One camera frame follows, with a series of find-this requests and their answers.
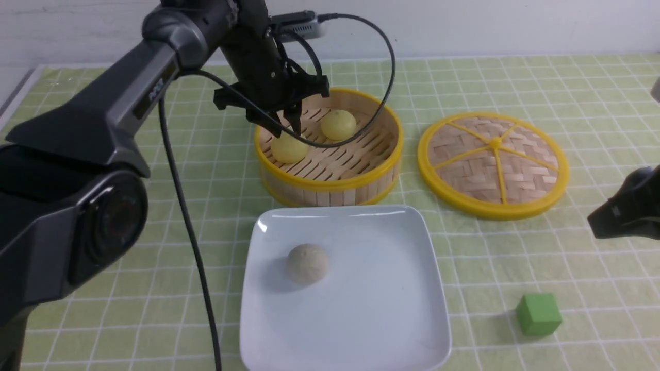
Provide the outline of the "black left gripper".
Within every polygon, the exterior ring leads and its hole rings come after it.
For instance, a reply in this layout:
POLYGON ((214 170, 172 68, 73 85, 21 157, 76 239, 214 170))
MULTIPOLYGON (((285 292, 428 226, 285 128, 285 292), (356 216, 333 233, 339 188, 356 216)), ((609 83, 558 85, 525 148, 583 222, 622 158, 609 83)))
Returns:
POLYGON ((281 137, 283 128, 278 112, 284 111, 292 133, 301 136, 302 101, 329 95, 328 77, 323 75, 314 50, 307 40, 290 33, 315 63, 317 71, 309 74, 288 57, 284 43, 274 35, 264 1, 215 1, 213 6, 213 19, 228 24, 219 49, 237 78, 230 87, 214 92, 214 105, 219 110, 245 109, 248 122, 276 138, 281 137), (263 111, 251 109, 245 98, 263 111))

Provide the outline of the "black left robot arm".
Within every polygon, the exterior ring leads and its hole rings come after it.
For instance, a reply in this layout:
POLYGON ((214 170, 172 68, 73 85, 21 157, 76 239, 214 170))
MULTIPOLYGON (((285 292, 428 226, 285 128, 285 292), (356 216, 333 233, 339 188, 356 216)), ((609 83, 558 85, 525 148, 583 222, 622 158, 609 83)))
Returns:
POLYGON ((2 370, 18 370, 27 319, 135 245, 150 168, 135 135, 177 78, 221 50, 237 82, 214 93, 274 136, 299 134, 302 101, 328 96, 284 42, 320 37, 311 10, 270 16, 264 1, 162 1, 142 40, 66 103, 10 129, 2 145, 2 370))

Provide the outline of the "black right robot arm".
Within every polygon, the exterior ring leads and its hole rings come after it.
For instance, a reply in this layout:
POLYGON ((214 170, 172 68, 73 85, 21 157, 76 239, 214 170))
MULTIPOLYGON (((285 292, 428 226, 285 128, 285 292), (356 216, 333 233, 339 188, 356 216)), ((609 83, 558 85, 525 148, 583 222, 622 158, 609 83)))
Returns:
POLYGON ((659 240, 659 167, 631 172, 613 197, 587 217, 597 239, 643 237, 659 240))

